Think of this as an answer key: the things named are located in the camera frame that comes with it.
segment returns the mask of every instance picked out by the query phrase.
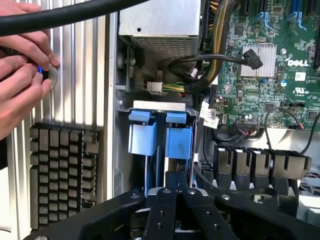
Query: dell logo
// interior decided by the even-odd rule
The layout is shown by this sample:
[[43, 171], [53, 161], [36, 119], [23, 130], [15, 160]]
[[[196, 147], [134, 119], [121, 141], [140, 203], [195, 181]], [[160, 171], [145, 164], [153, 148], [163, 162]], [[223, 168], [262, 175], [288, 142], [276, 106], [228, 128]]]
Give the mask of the dell logo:
[[307, 60], [288, 60], [288, 67], [309, 67]]

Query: power supply vent grille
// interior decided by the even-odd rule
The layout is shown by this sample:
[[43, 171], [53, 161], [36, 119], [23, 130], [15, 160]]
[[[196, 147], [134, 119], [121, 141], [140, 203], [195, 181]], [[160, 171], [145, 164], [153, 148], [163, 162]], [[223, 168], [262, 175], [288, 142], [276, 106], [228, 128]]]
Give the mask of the power supply vent grille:
[[194, 55], [194, 38], [134, 37], [134, 40], [148, 52], [162, 61]]

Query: hand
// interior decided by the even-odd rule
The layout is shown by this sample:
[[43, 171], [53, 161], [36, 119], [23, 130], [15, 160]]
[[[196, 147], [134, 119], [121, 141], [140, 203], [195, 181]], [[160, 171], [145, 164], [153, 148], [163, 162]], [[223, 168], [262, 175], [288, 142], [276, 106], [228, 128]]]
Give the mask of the hand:
[[[0, 16], [19, 15], [41, 11], [37, 4], [0, 0]], [[14, 49], [48, 71], [50, 64], [57, 67], [60, 62], [50, 47], [50, 31], [37, 31], [21, 35], [0, 37], [0, 46]]]
[[0, 140], [9, 135], [51, 90], [51, 81], [42, 82], [38, 67], [27, 61], [21, 55], [0, 59]]

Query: white connector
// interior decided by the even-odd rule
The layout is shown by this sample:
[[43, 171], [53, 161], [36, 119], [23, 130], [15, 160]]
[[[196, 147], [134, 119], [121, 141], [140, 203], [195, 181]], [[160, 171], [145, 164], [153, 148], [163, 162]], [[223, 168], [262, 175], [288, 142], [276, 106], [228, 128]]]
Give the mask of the white connector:
[[163, 82], [148, 81], [146, 83], [146, 90], [153, 95], [164, 95], [165, 93], [162, 91], [163, 84]]

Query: heatsink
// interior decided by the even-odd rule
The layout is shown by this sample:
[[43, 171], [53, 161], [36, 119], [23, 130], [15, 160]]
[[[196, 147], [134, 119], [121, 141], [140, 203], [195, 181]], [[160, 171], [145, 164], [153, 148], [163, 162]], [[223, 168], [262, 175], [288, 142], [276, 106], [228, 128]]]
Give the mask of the heatsink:
[[272, 78], [275, 75], [277, 45], [268, 43], [246, 44], [243, 46], [242, 54], [249, 49], [252, 49], [260, 57], [263, 66], [256, 70], [252, 70], [251, 67], [242, 65], [240, 73], [241, 77]]

